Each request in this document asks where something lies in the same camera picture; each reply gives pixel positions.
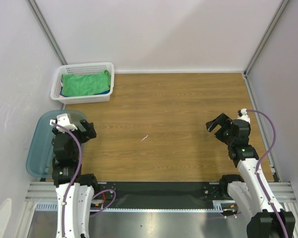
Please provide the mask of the green towel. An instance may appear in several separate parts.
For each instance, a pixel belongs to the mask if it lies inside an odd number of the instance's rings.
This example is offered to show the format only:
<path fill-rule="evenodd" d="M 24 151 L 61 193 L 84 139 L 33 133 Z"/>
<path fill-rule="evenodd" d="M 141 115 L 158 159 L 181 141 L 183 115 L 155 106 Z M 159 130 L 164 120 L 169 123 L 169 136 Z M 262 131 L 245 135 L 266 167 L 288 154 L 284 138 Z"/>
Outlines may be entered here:
<path fill-rule="evenodd" d="M 61 85 L 67 97 L 92 96 L 110 90 L 111 74 L 108 70 L 97 74 L 63 74 Z"/>

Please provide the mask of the blue towel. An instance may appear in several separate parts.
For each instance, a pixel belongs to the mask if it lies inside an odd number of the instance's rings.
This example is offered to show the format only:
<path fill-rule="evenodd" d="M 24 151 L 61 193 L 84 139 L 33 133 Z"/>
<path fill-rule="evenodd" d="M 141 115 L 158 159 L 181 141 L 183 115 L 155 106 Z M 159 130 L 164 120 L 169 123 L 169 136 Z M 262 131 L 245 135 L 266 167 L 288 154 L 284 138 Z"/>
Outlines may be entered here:
<path fill-rule="evenodd" d="M 67 98 L 67 96 L 65 96 L 62 92 L 63 92 L 63 87 L 61 87 L 59 97 L 60 97 L 60 98 Z M 104 91 L 104 92 L 102 92 L 102 93 L 94 94 L 94 96 L 96 96 L 96 95 L 105 95 L 105 94 L 108 94 L 109 92 L 110 92 L 110 91 L 107 90 L 107 91 Z"/>

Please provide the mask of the white perforated plastic basket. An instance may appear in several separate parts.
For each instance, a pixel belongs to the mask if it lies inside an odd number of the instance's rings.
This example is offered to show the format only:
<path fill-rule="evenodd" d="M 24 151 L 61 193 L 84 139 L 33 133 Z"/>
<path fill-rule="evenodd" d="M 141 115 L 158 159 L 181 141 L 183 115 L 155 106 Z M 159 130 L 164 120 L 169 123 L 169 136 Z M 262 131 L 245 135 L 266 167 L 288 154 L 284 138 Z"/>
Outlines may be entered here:
<path fill-rule="evenodd" d="M 104 70 L 108 70 L 111 74 L 111 87 L 110 92 L 105 95 L 96 96 L 80 96 L 80 97 L 67 97 L 60 98 L 61 90 L 61 78 L 63 74 L 72 75 L 84 75 L 84 74 L 97 74 Z M 62 65 L 57 68 L 54 73 L 53 83 L 50 91 L 50 97 L 54 101 L 59 101 L 65 105 L 69 104 L 84 104 L 84 103 L 96 103 L 96 102 L 107 102 L 110 100 L 111 94 L 114 89 L 114 64 L 111 62 L 93 62 L 93 63 L 79 63 L 79 64 L 68 64 Z"/>

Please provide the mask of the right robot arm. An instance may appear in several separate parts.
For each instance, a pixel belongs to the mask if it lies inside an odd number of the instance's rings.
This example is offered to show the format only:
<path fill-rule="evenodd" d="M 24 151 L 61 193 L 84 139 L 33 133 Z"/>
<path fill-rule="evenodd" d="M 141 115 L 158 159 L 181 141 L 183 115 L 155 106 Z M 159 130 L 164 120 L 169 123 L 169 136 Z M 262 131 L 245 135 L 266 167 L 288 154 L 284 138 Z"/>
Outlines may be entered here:
<path fill-rule="evenodd" d="M 236 119 L 222 113 L 206 123 L 209 132 L 220 127 L 215 137 L 227 145 L 228 156 L 239 171 L 237 175 L 222 176 L 219 195 L 236 202 L 247 221 L 249 238 L 291 238 L 296 219 L 272 192 L 261 167 L 263 158 L 249 143 L 251 125 L 248 111 L 239 110 Z"/>

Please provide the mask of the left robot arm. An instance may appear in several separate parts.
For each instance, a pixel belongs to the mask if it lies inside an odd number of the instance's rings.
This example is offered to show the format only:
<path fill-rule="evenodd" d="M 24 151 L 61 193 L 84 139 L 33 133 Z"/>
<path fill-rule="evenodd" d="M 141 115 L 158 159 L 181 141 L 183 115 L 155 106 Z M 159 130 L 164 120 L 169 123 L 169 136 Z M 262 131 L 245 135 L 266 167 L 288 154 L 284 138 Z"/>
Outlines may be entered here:
<path fill-rule="evenodd" d="M 58 238 L 89 237 L 91 201 L 99 194 L 94 174 L 81 174 L 82 144 L 96 137 L 93 124 L 82 120 L 81 132 L 69 119 L 52 119 L 54 157 L 52 178 L 58 202 Z"/>

